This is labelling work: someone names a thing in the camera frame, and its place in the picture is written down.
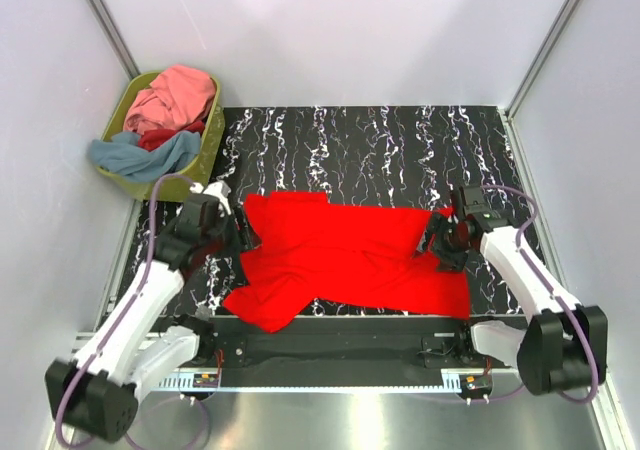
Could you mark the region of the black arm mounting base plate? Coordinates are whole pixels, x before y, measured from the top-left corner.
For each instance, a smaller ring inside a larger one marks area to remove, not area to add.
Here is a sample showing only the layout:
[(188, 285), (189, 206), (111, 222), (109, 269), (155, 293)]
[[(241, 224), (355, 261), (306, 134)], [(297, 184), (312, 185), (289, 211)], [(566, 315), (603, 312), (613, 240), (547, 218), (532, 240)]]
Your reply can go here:
[(435, 316), (296, 317), (283, 329), (268, 333), (231, 316), (212, 318), (203, 351), (179, 365), (183, 368), (246, 368), (263, 362), (402, 361), (429, 367), (483, 368), (489, 358), (471, 346), (470, 326), (485, 318), (463, 321)]

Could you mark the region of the bright red t shirt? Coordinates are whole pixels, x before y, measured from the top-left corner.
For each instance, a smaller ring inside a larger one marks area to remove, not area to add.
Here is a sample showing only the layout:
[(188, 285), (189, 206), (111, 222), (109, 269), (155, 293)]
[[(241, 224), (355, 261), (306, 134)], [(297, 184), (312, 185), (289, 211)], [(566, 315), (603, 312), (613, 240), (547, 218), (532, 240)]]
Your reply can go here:
[(240, 257), (246, 283), (223, 306), (274, 333), (313, 300), (467, 319), (467, 278), (421, 253), (432, 212), (329, 202), (326, 194), (252, 194), (244, 210), (260, 244)]

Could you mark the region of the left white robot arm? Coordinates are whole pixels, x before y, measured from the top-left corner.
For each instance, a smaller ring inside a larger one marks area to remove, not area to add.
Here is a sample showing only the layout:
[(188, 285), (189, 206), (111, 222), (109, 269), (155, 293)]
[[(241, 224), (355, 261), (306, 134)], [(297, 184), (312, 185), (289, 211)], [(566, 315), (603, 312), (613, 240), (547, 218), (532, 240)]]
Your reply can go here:
[(146, 335), (190, 277), (210, 257), (238, 259), (257, 244), (241, 206), (218, 201), (187, 203), (150, 240), (147, 260), (93, 337), (69, 360), (54, 360), (45, 372), (58, 442), (63, 428), (114, 443), (123, 438), (151, 390), (184, 363), (208, 364), (219, 356), (213, 323), (194, 315), (174, 318), (146, 350)]

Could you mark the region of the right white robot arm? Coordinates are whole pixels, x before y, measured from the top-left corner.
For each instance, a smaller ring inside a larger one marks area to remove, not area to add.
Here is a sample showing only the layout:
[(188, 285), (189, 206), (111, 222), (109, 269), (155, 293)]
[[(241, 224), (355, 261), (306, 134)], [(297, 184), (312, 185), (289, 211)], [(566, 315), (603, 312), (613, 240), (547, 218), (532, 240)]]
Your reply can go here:
[(432, 215), (425, 239), (439, 269), (463, 270), (478, 252), (502, 277), (524, 312), (527, 326), (500, 320), (470, 324), (454, 341), (454, 354), (466, 366), (487, 357), (516, 369), (533, 395), (556, 393), (565, 399), (586, 390), (591, 401), (606, 379), (608, 319), (597, 305), (585, 306), (570, 294), (537, 258), (524, 232), (487, 214), (457, 221)]

